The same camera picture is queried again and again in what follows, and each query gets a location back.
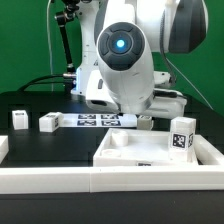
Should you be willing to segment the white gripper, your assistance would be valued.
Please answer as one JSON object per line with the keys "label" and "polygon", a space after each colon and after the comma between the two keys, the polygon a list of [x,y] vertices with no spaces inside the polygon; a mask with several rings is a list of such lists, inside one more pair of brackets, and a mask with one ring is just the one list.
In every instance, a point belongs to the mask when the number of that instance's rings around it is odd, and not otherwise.
{"label": "white gripper", "polygon": [[184,114],[187,100],[180,92],[155,88],[154,93],[152,104],[143,111],[123,109],[109,95],[100,71],[93,70],[87,84],[86,103],[94,110],[115,114],[135,114],[165,119],[173,119]]}

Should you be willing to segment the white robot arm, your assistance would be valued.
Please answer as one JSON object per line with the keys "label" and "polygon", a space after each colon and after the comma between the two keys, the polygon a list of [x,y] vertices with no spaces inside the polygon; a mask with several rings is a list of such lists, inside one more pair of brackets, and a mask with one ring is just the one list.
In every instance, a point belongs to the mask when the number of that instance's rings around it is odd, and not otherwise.
{"label": "white robot arm", "polygon": [[103,112],[173,119],[187,100],[152,54],[186,54],[208,30],[204,0],[80,0],[82,62],[71,93]]}

